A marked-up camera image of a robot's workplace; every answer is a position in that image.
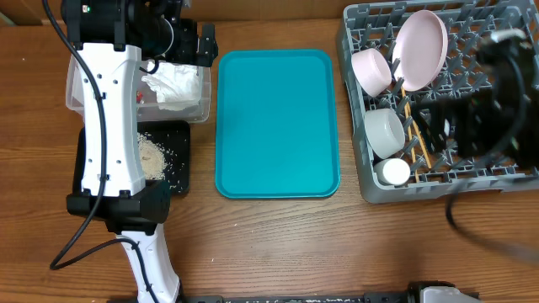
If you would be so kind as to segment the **large white round plate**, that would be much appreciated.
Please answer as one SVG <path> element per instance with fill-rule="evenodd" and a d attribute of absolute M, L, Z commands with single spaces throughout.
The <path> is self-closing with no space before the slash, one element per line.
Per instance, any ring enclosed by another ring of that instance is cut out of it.
<path fill-rule="evenodd" d="M 418 91 L 438 76 L 448 51 L 448 35 L 442 20 L 429 10 L 413 13 L 404 22 L 392 52 L 394 77 L 403 79 L 405 91 Z"/>

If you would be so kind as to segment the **white small bowl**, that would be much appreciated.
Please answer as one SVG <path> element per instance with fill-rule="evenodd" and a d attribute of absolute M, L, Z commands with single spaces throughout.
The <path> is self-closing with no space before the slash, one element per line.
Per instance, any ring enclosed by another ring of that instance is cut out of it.
<path fill-rule="evenodd" d="M 385 57 L 377 49 L 366 49 L 351 56 L 355 78 L 370 97 L 382 93 L 391 83 L 392 74 Z"/>

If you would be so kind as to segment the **grey bowl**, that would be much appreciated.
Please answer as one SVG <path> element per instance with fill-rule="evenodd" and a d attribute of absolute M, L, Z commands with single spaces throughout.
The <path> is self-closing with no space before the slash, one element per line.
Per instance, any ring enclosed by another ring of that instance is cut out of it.
<path fill-rule="evenodd" d="M 403 149 L 405 143 L 403 125 L 392 109 L 367 111 L 364 124 L 371 149 L 381 159 L 386 159 Z"/>

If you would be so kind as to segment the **cooked white rice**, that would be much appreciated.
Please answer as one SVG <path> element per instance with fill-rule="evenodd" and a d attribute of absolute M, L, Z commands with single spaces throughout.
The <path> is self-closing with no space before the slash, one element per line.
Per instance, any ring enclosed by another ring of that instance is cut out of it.
<path fill-rule="evenodd" d="M 166 147 L 149 132 L 137 134 L 141 166 L 146 180 L 167 181 L 173 194 L 188 188 L 188 176 L 184 176 L 186 162 L 178 151 Z"/>

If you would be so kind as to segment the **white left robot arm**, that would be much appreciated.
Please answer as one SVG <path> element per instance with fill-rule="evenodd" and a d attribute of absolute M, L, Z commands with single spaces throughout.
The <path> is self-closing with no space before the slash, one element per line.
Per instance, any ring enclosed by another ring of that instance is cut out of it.
<path fill-rule="evenodd" d="M 181 1 L 65 1 L 55 29 L 79 65 L 85 152 L 67 209 L 102 221 L 126 252 L 139 302 L 177 302 L 182 290 L 168 255 L 167 182 L 145 177 L 137 142 L 136 89 L 142 63 L 209 67 L 213 24 L 181 17 Z"/>

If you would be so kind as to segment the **white tissue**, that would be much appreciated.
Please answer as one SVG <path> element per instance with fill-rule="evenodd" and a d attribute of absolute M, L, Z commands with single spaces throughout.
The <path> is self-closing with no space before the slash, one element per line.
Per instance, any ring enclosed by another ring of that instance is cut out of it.
<path fill-rule="evenodd" d="M 155 73 L 144 74 L 141 81 L 155 93 L 160 109 L 182 111 L 200 102 L 203 68 L 164 62 Z"/>

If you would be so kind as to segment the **white plastic cup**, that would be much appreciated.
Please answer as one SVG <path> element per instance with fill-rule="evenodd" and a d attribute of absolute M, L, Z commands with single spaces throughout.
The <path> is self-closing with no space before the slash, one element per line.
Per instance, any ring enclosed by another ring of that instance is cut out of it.
<path fill-rule="evenodd" d="M 374 172 L 380 183 L 400 186 L 410 178 L 410 166 L 400 158 L 388 158 L 374 166 Z"/>

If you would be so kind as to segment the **wooden chopstick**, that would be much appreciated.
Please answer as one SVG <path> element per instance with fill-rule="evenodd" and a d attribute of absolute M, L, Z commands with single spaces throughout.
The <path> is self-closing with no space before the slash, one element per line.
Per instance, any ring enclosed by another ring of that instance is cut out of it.
<path fill-rule="evenodd" d="M 407 97 L 406 96 L 406 93 L 405 93 L 405 89 L 403 87 L 400 88 L 401 89 L 401 93 L 403 95 L 403 98 Z M 411 106 L 409 105 L 409 103 L 406 103 L 404 105 L 404 109 L 405 109 L 405 114 L 407 117 L 411 117 Z M 429 153 L 427 152 L 426 150 L 426 146 L 425 146 L 425 143 L 424 143 L 424 139 L 422 137 L 422 134 L 419 130 L 419 126 L 417 125 L 417 123 L 415 122 L 414 118 L 412 118 L 412 126 L 415 130 L 415 133 L 419 139 L 419 144 L 420 144 L 420 148 L 423 152 L 423 155 L 424 155 L 424 159 L 426 161 L 426 164 L 427 164 L 427 168 L 428 169 L 431 169 L 432 168 L 432 165 L 431 165 L 431 161 L 430 161 L 430 157 L 429 157 Z"/>
<path fill-rule="evenodd" d="M 404 112 L 405 112 L 405 117 L 406 119 L 408 118 L 411 118 L 411 115 L 410 115 L 410 105 L 409 104 L 406 104 L 405 107 L 404 107 Z M 409 143 L 413 143 L 413 132 L 412 132 L 412 122 L 410 122 L 409 126 L 408 126 L 408 138 L 409 138 Z M 411 150 L 410 150 L 410 156 L 411 156 L 411 159 L 412 159 L 412 164 L 415 164 L 416 162 L 416 155 L 415 155 L 415 150 L 414 150 L 414 146 L 415 146 L 415 143 L 412 145 L 411 147 Z M 415 181 L 416 183 L 419 182 L 419 175 L 416 171 L 416 169 L 414 169 L 414 177 L 415 177 Z"/>

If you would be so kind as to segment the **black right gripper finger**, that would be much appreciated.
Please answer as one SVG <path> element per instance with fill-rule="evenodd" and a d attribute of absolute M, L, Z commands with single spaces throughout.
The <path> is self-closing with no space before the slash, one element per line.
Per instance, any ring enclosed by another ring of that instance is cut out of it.
<path fill-rule="evenodd" d="M 444 121 L 448 115 L 448 109 L 445 101 L 429 101 L 424 103 L 416 103 L 412 106 L 412 117 L 416 122 L 419 122 L 421 114 L 427 111 L 430 114 L 430 119 L 434 121 Z"/>
<path fill-rule="evenodd" d="M 431 120 L 429 123 L 426 120 L 422 120 L 420 126 L 429 152 L 442 152 L 446 149 L 447 137 L 449 135 L 448 120 Z"/>

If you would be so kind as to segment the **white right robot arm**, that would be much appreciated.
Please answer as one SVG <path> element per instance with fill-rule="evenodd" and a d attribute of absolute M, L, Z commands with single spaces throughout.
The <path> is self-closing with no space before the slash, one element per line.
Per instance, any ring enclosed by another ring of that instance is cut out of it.
<path fill-rule="evenodd" d="M 483 39 L 476 63 L 494 77 L 491 88 L 465 97 L 415 104 L 411 115 L 429 152 L 447 148 L 446 127 L 454 128 L 457 155 L 511 157 L 523 168 L 538 166 L 538 79 L 535 51 L 521 29 L 494 31 Z"/>

